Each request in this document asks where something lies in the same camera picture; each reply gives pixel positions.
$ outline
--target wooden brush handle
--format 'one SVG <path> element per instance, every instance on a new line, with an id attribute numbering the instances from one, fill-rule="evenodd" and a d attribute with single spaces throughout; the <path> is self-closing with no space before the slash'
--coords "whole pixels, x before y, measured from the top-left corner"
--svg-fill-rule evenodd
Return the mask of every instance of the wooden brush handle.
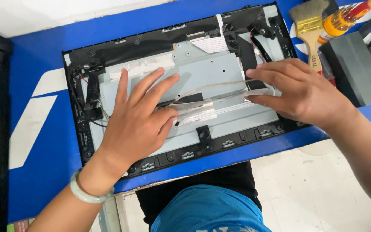
<path id="1" fill-rule="evenodd" d="M 319 74 L 322 74 L 322 63 L 317 55 L 316 42 L 322 31 L 323 29 L 317 29 L 297 35 L 298 38 L 304 41 L 309 50 L 309 66 Z"/>

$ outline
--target black pants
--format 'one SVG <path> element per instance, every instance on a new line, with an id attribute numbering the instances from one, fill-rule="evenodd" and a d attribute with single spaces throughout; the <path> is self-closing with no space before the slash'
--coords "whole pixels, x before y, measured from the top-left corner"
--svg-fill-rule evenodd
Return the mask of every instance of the black pants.
<path id="1" fill-rule="evenodd" d="M 146 216 L 144 222 L 151 226 L 158 214 L 180 191 L 199 184 L 215 185 L 236 191 L 250 198 L 261 210 L 251 164 L 250 161 L 246 161 L 136 191 L 140 207 Z"/>

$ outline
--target finger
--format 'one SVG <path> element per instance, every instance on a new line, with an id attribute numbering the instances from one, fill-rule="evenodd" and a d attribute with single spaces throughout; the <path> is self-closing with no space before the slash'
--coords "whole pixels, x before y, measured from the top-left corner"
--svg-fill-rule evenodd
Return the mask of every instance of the finger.
<path id="1" fill-rule="evenodd" d="M 270 62 L 270 63 L 262 63 L 257 66 L 256 69 L 261 70 L 268 70 L 268 71 L 276 71 L 281 74 L 284 74 L 296 81 L 303 81 L 305 80 L 306 73 L 299 70 L 296 66 L 292 65 L 289 62 Z"/>
<path id="2" fill-rule="evenodd" d="M 155 124 L 157 127 L 162 127 L 167 120 L 172 117 L 178 117 L 178 111 L 170 107 L 165 107 L 159 109 L 157 112 L 152 113 L 150 120 L 152 120 L 153 124 Z"/>
<path id="3" fill-rule="evenodd" d="M 144 77 L 140 82 L 138 82 L 130 93 L 128 98 L 128 106 L 133 108 L 136 106 L 140 100 L 144 97 L 147 90 L 154 84 L 154 82 L 164 74 L 164 68 L 159 67 L 158 69 L 152 71 L 146 77 Z"/>
<path id="4" fill-rule="evenodd" d="M 285 111 L 287 103 L 284 99 L 269 95 L 250 95 L 245 97 L 252 103 L 259 104 L 265 107 L 270 107 L 275 111 Z"/>
<path id="5" fill-rule="evenodd" d="M 138 106 L 141 107 L 145 112 L 151 114 L 155 106 L 160 101 L 162 95 L 166 93 L 177 81 L 180 79 L 178 73 L 174 73 L 172 76 L 160 81 L 157 85 L 153 86 L 150 91 L 141 99 Z"/>
<path id="6" fill-rule="evenodd" d="M 127 102 L 127 81 L 128 71 L 121 69 L 120 82 L 118 83 L 116 104 L 125 104 Z"/>
<path id="7" fill-rule="evenodd" d="M 249 69 L 246 71 L 246 76 L 269 83 L 281 91 L 292 88 L 296 85 L 295 80 L 277 71 Z"/>
<path id="8" fill-rule="evenodd" d="M 164 125 L 161 127 L 160 132 L 158 133 L 158 140 L 159 143 L 162 145 L 164 143 L 164 140 L 167 138 L 168 133 L 170 132 L 171 127 L 173 126 L 174 120 L 176 120 L 177 117 L 171 117 L 169 118 Z"/>
<path id="9" fill-rule="evenodd" d="M 308 64 L 297 58 L 284 59 L 279 62 L 292 64 L 293 66 L 295 66 L 304 73 L 312 74 L 316 72 Z"/>

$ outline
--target brush bristles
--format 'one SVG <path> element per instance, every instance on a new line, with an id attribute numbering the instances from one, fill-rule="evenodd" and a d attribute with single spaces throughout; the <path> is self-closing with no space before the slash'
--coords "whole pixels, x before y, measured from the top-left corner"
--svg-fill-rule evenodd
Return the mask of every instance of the brush bristles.
<path id="1" fill-rule="evenodd" d="M 307 18 L 321 16 L 327 7 L 328 1 L 326 0 L 311 0 L 291 8 L 289 14 L 291 19 L 297 23 Z"/>

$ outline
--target white wall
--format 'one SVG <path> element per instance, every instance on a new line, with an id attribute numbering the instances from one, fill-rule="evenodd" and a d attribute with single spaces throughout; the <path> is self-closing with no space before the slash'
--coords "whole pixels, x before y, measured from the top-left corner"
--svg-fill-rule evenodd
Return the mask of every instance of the white wall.
<path id="1" fill-rule="evenodd" d="M 8 38 L 170 2 L 170 0 L 0 0 L 0 35 Z"/>

